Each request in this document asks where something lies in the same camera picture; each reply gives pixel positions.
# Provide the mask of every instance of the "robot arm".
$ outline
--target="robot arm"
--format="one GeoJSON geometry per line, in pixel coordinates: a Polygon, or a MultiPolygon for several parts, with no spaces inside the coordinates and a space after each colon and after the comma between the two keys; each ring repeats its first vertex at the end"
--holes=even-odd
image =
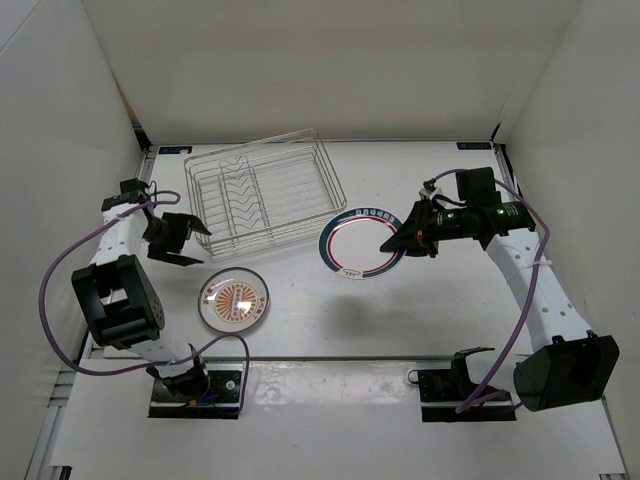
{"type": "MultiPolygon", "coordinates": [[[[408,256],[435,257],[439,241],[476,239],[502,272],[522,309],[539,245],[533,219],[522,203],[502,203],[491,168],[459,172],[456,177],[465,204],[444,197],[435,182],[425,183],[422,198],[407,221],[380,250],[404,249],[408,256]],[[462,208],[445,210],[439,203],[442,199],[462,208]]],[[[597,400],[617,361],[618,347],[612,337],[593,333],[573,308],[550,262],[543,256],[538,263],[538,282],[526,323],[534,353],[507,357],[491,385],[517,393],[533,411],[597,400]]],[[[454,359],[458,365],[452,371],[467,375],[466,382],[475,387],[497,356],[482,348],[458,352],[454,359]]]]}
{"type": "MultiPolygon", "coordinates": [[[[132,179],[121,182],[121,194],[105,199],[104,222],[136,204],[150,201],[146,183],[132,179]]],[[[98,250],[86,268],[76,270],[72,285],[98,345],[129,350],[145,360],[172,362],[192,355],[194,349],[164,328],[162,304],[137,254],[143,240],[149,243],[148,257],[176,265],[201,263],[179,255],[192,231],[207,234],[200,219],[192,215],[154,215],[152,208],[135,212],[116,223],[100,240],[98,250]]],[[[204,361],[148,368],[172,393],[198,398],[209,388],[204,361]]]]}

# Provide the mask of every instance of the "blue and red plate rim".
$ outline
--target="blue and red plate rim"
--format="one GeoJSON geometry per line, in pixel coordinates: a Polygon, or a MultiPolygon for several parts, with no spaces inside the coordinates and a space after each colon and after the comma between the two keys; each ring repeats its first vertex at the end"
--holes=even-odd
{"type": "MultiPolygon", "coordinates": [[[[318,247],[320,249],[320,256],[324,263],[336,273],[340,272],[344,267],[340,265],[331,254],[331,240],[333,239],[333,235],[337,231],[338,227],[362,218],[367,218],[387,225],[392,231],[392,234],[396,233],[402,226],[402,222],[398,220],[395,215],[392,215],[381,208],[374,207],[353,208],[334,217],[322,230],[318,247]]],[[[362,272],[362,278],[373,278],[388,272],[398,264],[403,256],[404,251],[395,252],[384,264],[362,272]]]]}

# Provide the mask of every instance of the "wire dish rack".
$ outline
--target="wire dish rack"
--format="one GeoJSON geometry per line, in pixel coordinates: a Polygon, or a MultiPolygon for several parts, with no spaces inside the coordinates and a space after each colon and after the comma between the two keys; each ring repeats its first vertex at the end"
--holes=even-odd
{"type": "Polygon", "coordinates": [[[211,232],[211,255],[309,235],[347,205],[314,130],[280,135],[184,162],[191,211],[211,232]]]}

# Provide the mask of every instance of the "plate rim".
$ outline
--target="plate rim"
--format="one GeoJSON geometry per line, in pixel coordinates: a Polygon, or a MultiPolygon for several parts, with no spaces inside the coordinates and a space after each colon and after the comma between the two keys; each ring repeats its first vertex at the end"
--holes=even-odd
{"type": "Polygon", "coordinates": [[[384,273],[387,273],[389,270],[391,270],[392,268],[394,268],[402,259],[402,257],[404,256],[404,251],[398,251],[395,253],[395,257],[392,256],[391,259],[385,263],[382,266],[377,267],[374,270],[373,273],[369,273],[369,274],[365,274],[364,272],[359,272],[359,276],[358,277],[350,277],[348,275],[343,275],[340,272],[342,272],[343,270],[345,270],[345,268],[343,266],[341,266],[340,264],[338,264],[338,262],[332,258],[331,256],[331,252],[329,250],[329,240],[331,239],[331,236],[335,233],[335,231],[337,230],[337,227],[340,225],[341,222],[349,219],[349,218],[356,218],[356,217],[362,217],[365,219],[370,219],[370,220],[376,220],[379,221],[381,223],[384,223],[386,225],[390,225],[393,229],[395,229],[395,232],[397,232],[400,227],[402,226],[402,222],[398,219],[398,217],[396,217],[395,215],[393,215],[392,213],[390,213],[389,211],[383,209],[383,208],[378,208],[378,207],[357,207],[357,208],[351,208],[349,210],[345,210],[344,212],[340,213],[339,215],[336,215],[335,217],[333,217],[322,229],[322,231],[320,232],[320,237],[318,238],[318,249],[320,250],[320,257],[322,258],[323,263],[329,267],[329,269],[331,271],[333,271],[333,273],[335,273],[336,275],[339,275],[341,277],[345,277],[345,278],[349,278],[352,280],[367,280],[370,278],[375,278],[377,276],[380,276],[384,273]],[[358,211],[362,212],[364,210],[367,210],[367,214],[363,214],[360,213],[358,214],[358,211]],[[370,215],[369,211],[374,211],[377,212],[378,214],[374,214],[374,215],[370,215]]]}
{"type": "Polygon", "coordinates": [[[223,268],[222,270],[219,270],[218,272],[214,273],[213,275],[211,275],[209,278],[207,278],[205,280],[205,282],[202,284],[202,288],[200,288],[200,291],[198,292],[198,297],[196,298],[196,301],[198,302],[198,315],[200,315],[200,320],[202,320],[202,323],[205,324],[205,326],[211,330],[213,330],[214,332],[217,333],[222,333],[222,334],[227,334],[227,333],[242,333],[245,332],[247,330],[249,330],[250,328],[255,327],[258,323],[260,323],[260,321],[263,319],[263,317],[267,314],[267,310],[269,309],[269,306],[271,305],[271,292],[269,292],[269,287],[267,286],[267,282],[264,281],[264,278],[262,278],[260,276],[259,273],[257,273],[254,270],[251,270],[250,268],[245,268],[245,267],[228,267],[228,268],[223,268]],[[253,275],[255,275],[258,280],[260,280],[260,283],[262,283],[262,285],[264,286],[265,291],[267,292],[267,302],[266,305],[264,306],[264,310],[262,311],[262,315],[260,315],[260,317],[258,317],[258,319],[252,323],[251,325],[249,325],[248,327],[243,328],[242,330],[236,330],[235,332],[225,332],[224,330],[218,330],[217,328],[211,326],[209,324],[209,322],[204,318],[204,315],[202,314],[202,305],[200,304],[200,298],[202,296],[202,292],[205,291],[205,287],[209,284],[209,282],[214,279],[215,277],[217,277],[218,275],[221,275],[223,273],[232,271],[232,270],[242,270],[245,272],[249,272],[252,273],[253,275]]]}

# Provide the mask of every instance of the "plate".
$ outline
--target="plate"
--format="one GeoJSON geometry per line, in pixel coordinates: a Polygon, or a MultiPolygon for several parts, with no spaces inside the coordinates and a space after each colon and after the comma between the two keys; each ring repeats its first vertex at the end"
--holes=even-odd
{"type": "Polygon", "coordinates": [[[207,280],[198,295],[198,312],[211,329],[242,332],[260,321],[269,306],[269,289],[256,272],[228,268],[207,280]]]}
{"type": "Polygon", "coordinates": [[[395,267],[403,252],[381,253],[380,245],[402,222],[380,208],[354,208],[333,218],[320,234],[320,256],[342,277],[374,278],[395,267]]]}

